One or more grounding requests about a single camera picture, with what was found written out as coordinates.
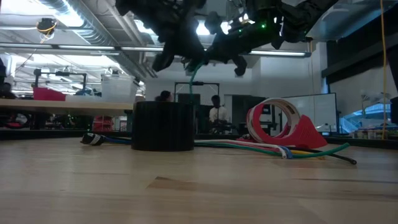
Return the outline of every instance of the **ceiling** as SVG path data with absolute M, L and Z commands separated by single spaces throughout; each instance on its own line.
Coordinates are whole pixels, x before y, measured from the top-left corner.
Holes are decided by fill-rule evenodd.
M 82 1 L 93 16 L 93 20 L 98 20 L 105 31 L 119 44 L 119 45 L 137 45 L 137 40 L 142 40 L 141 44 L 144 45 L 159 45 L 155 34 L 145 29 L 140 20 L 134 17 L 132 14 L 126 15 L 126 19 L 136 26 L 137 30 L 126 29 L 126 23 L 120 23 L 122 17 L 115 16 L 114 11 L 111 9 L 114 5 L 114 0 L 76 0 Z M 291 5 L 296 5 L 300 1 L 288 0 L 283 1 Z M 396 1 L 384 0 L 386 9 L 392 6 Z M 202 14 L 208 14 L 210 11 L 216 11 L 223 18 L 227 19 L 231 16 L 234 9 L 232 3 L 228 0 L 208 0 L 205 7 L 199 12 Z M 337 40 L 341 37 L 349 35 L 356 29 L 363 26 L 365 23 L 371 21 L 375 17 L 380 15 L 379 0 L 341 0 L 333 6 L 327 13 L 325 13 L 321 19 L 315 24 L 313 29 L 308 33 L 309 36 L 313 37 L 316 41 L 326 40 Z M 0 27 L 19 27 L 19 29 L 0 29 L 0 42 L 21 42 L 21 43 L 40 43 L 42 36 L 36 31 L 35 25 L 43 17 L 54 18 L 53 12 L 48 8 L 43 7 L 36 3 L 35 0 L 2 0 L 1 12 L 0 12 Z M 203 45 L 210 45 L 213 41 L 212 35 L 206 34 L 206 30 L 203 26 L 203 17 L 198 17 L 201 21 L 200 28 L 197 30 L 199 38 Z M 72 45 L 88 45 L 89 43 L 82 39 L 76 34 L 75 30 L 70 30 L 65 24 L 60 24 L 55 31 L 52 39 L 47 40 L 46 44 L 72 44 Z M 260 47 L 261 50 L 272 49 L 272 46 L 265 45 Z M 294 51 L 307 51 L 308 45 L 305 43 L 290 44 L 284 43 L 281 50 L 294 50 Z M 17 61 L 17 67 L 25 63 L 25 67 L 18 69 L 16 73 L 16 80 L 33 80 L 32 75 L 34 68 L 45 68 L 51 70 L 64 70 L 70 69 L 73 71 L 86 72 L 88 74 L 89 82 L 96 82 L 96 84 L 88 85 L 91 88 L 100 88 L 97 83 L 101 80 L 101 74 L 109 73 L 111 70 L 119 70 L 122 74 L 126 73 L 132 75 L 126 71 L 123 66 L 120 66 L 113 57 L 107 55 L 93 55 L 91 52 L 85 51 L 41 51 L 37 50 L 31 52 L 24 49 L 0 49 L 0 52 L 7 52 L 10 55 L 15 56 Z M 138 61 L 139 63 L 151 62 L 154 58 L 154 54 L 146 54 L 146 60 L 142 60 L 141 54 L 130 53 L 127 55 L 130 60 Z M 246 57 L 248 61 L 248 67 L 251 68 L 257 61 L 258 56 Z M 178 63 L 179 58 L 176 58 L 175 63 L 168 69 L 164 70 L 159 74 L 159 78 L 162 79 L 168 74 L 181 75 L 183 73 L 183 67 Z M 230 70 L 233 71 L 231 65 L 220 65 L 217 64 L 215 67 L 209 65 L 209 73 L 216 75 L 216 73 Z M 168 75 L 168 78 L 176 78 L 173 75 Z M 150 76 L 141 77 L 142 81 L 150 79 Z M 70 77 L 74 82 L 80 82 L 79 76 Z M 40 80 L 51 80 L 49 77 L 41 77 Z M 70 84 L 47 84 L 50 88 L 59 91 L 75 91 L 76 88 L 72 88 Z M 31 90 L 29 83 L 17 83 L 14 87 L 15 90 Z

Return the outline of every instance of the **red 3d printed part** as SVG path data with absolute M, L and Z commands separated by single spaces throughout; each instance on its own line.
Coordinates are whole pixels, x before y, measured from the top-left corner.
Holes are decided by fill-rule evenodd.
M 279 107 L 287 117 L 283 131 L 271 137 L 264 132 L 260 124 L 260 116 L 264 105 Z M 279 146 L 297 146 L 315 149 L 326 146 L 328 143 L 315 129 L 309 117 L 301 115 L 296 107 L 280 98 L 269 98 L 251 108 L 246 116 L 246 124 L 250 135 L 257 142 L 275 144 Z

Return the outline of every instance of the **duct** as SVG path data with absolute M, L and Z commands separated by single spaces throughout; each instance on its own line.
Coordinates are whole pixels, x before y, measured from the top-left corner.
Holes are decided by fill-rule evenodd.
M 91 45 L 119 45 L 112 35 L 105 29 L 94 14 L 80 0 L 36 0 L 51 10 L 57 12 L 57 16 L 68 15 L 70 8 L 84 21 L 81 28 L 91 30 L 74 30 L 81 38 L 85 39 Z M 147 73 L 144 68 L 137 62 L 131 60 L 124 52 L 120 55 L 108 56 L 115 60 L 120 66 L 124 67 L 130 74 L 136 77 L 146 77 Z

